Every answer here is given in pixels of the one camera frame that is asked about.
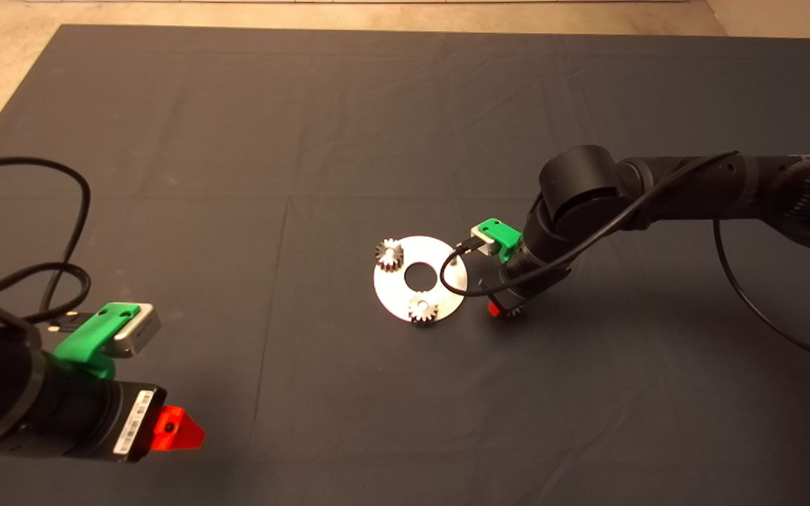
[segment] dark gray cloth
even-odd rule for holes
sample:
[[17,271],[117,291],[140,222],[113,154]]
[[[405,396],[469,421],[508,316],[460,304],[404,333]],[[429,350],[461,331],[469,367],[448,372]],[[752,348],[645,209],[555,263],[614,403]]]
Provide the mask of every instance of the dark gray cloth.
[[[467,300],[417,329],[376,300],[377,241],[522,226],[581,143],[810,153],[810,41],[62,27],[0,155],[88,177],[84,308],[155,304],[118,377],[207,439],[0,458],[0,504],[810,504],[810,356],[735,298],[707,223],[602,241],[514,323]],[[57,259],[76,207],[70,180],[0,169],[0,275]],[[810,251],[758,222],[727,241],[810,343]]]

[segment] metal washer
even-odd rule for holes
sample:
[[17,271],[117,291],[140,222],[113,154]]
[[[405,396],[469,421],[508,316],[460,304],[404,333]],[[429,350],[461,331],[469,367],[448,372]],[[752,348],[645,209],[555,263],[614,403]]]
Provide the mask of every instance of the metal washer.
[[[395,272],[385,272],[379,266],[373,268],[373,290],[377,298],[387,311],[399,320],[411,321],[409,317],[409,302],[418,294],[405,283],[405,271],[414,264],[427,264],[437,273],[437,284],[428,290],[425,295],[430,304],[438,306],[437,320],[446,318],[458,309],[464,297],[448,291],[439,281],[439,268],[452,253],[453,247],[434,237],[411,236],[399,240],[404,251],[405,262]],[[446,268],[446,281],[448,284],[461,290],[467,289],[467,269],[460,257]]]

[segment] center hole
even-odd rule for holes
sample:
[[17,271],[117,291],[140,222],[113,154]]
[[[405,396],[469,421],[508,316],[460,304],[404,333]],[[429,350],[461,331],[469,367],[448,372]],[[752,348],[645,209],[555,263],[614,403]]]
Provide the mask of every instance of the center hole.
[[411,264],[405,270],[405,284],[415,292],[427,292],[437,285],[437,272],[423,262]]

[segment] small metal gear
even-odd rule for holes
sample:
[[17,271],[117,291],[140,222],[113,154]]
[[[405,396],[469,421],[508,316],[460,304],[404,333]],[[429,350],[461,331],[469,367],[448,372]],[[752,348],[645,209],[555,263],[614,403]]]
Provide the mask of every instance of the small metal gear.
[[402,267],[402,261],[405,259],[404,251],[398,240],[386,239],[377,245],[374,250],[374,256],[377,259],[377,265],[386,272],[395,272]]
[[437,319],[439,306],[428,301],[427,292],[418,292],[411,299],[408,306],[408,315],[412,323],[430,323]]

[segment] concrete floor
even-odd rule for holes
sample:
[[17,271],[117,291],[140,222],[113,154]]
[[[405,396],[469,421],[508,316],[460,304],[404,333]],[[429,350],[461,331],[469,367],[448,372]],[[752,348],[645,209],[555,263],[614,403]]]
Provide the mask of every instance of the concrete floor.
[[0,0],[0,111],[62,23],[810,37],[810,0],[766,4],[765,0],[648,4],[43,4]]

